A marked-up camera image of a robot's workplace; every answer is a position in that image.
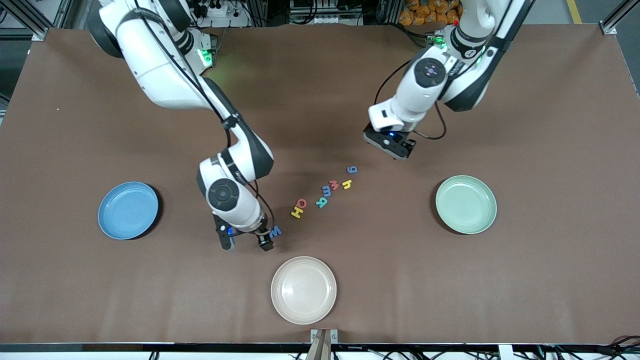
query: green led light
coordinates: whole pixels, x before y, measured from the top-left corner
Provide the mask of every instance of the green led light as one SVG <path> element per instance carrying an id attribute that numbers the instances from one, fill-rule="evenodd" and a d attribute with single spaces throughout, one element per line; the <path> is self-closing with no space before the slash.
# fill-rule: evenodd
<path id="1" fill-rule="evenodd" d="M 486 46 L 482 46 L 482 50 L 480 50 L 480 56 L 478 56 L 478 59 L 476 60 L 476 66 L 479 66 L 480 63 L 482 62 L 482 55 L 484 54 L 485 49 L 486 49 Z"/>
<path id="2" fill-rule="evenodd" d="M 198 55 L 200 60 L 202 61 L 202 65 L 208 67 L 212 65 L 211 61 L 211 51 L 210 50 L 200 50 L 198 49 Z"/>

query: brown table surface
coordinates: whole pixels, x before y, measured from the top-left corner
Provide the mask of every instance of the brown table surface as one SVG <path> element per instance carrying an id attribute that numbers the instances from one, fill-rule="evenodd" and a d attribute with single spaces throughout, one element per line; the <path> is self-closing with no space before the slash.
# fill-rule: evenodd
<path id="1" fill-rule="evenodd" d="M 376 89 L 417 49 L 391 27 L 230 29 L 212 77 L 273 149 L 260 190 L 283 235 L 224 252 L 195 183 L 224 134 L 209 111 L 152 104 L 87 31 L 34 43 L 0 128 L 0 336 L 10 342 L 307 341 L 608 343 L 640 332 L 640 101 L 597 26 L 524 26 L 473 111 L 394 161 L 362 140 Z M 390 96 L 395 78 L 381 98 Z M 438 134 L 434 111 L 419 127 Z M 356 165 L 358 174 L 346 167 Z M 435 190 L 470 174 L 494 225 L 454 234 Z M 329 180 L 353 180 L 329 204 Z M 154 185 L 158 226 L 100 231 L 103 196 Z M 338 297 L 314 325 L 274 310 L 276 269 L 322 259 Z"/>

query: robotic arm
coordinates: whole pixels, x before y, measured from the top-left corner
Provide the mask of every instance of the robotic arm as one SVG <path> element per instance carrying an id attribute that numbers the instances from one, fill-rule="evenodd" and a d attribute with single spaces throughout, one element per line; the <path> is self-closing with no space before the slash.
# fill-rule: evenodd
<path id="1" fill-rule="evenodd" d="M 409 157 L 416 143 L 408 136 L 437 100 L 453 111 L 471 110 L 480 102 L 532 0 L 461 2 L 460 23 L 436 32 L 433 45 L 409 62 L 396 94 L 369 107 L 365 141 L 395 159 Z"/>
<path id="2" fill-rule="evenodd" d="M 269 174 L 273 154 L 220 87 L 194 71 L 199 74 L 207 67 L 206 49 L 195 47 L 194 39 L 202 46 L 208 35 L 188 25 L 184 0 L 115 0 L 100 9 L 90 31 L 103 50 L 125 59 L 151 101 L 168 109 L 211 109 L 223 129 L 233 132 L 238 139 L 233 146 L 200 163 L 198 187 L 225 250 L 234 248 L 237 235 L 228 233 L 230 227 L 254 233 L 260 247 L 270 250 L 268 218 L 245 186 Z M 183 38 L 187 45 L 177 45 Z"/>

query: floor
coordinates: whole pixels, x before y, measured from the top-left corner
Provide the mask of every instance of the floor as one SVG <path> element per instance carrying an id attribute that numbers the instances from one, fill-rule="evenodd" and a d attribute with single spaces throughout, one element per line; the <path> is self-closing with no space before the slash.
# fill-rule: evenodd
<path id="1" fill-rule="evenodd" d="M 525 24 L 571 24 L 571 23 L 595 23 L 609 14 L 621 0 L 537 0 L 529 12 Z M 88 0 L 88 6 L 79 9 L 79 12 L 87 12 L 96 0 Z M 579 15 L 570 11 L 568 4 L 575 4 Z M 620 24 L 618 41 L 627 60 L 630 74 L 633 79 L 640 81 L 640 9 L 633 9 Z M 76 22 L 77 28 L 84 28 L 84 21 Z M 28 41 L 0 41 L 0 94 L 10 97 L 15 88 L 20 71 L 27 57 L 30 42 Z M 6 106 L 0 104 L 0 111 Z"/>

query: orange bag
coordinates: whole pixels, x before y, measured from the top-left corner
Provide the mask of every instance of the orange bag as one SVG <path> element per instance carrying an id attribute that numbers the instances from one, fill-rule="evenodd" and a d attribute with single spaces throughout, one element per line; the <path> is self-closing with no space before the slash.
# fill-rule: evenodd
<path id="1" fill-rule="evenodd" d="M 411 11 L 417 9 L 418 6 L 420 6 L 420 0 L 406 0 L 406 7 Z"/>
<path id="2" fill-rule="evenodd" d="M 436 13 L 445 13 L 449 7 L 446 0 L 429 0 L 429 11 Z"/>
<path id="3" fill-rule="evenodd" d="M 431 12 L 426 18 L 424 18 L 424 22 L 436 22 L 436 13 Z"/>
<path id="4" fill-rule="evenodd" d="M 413 12 L 403 10 L 398 17 L 398 22 L 404 26 L 409 26 L 413 22 Z"/>
<path id="5" fill-rule="evenodd" d="M 449 10 L 447 12 L 447 23 L 453 24 L 456 20 L 460 20 L 458 17 L 458 12 L 456 10 Z"/>
<path id="6" fill-rule="evenodd" d="M 419 17 L 427 17 L 427 15 L 429 15 L 430 12 L 431 11 L 429 11 L 429 6 L 420 5 L 416 9 L 415 14 L 416 14 L 416 16 L 419 16 Z"/>

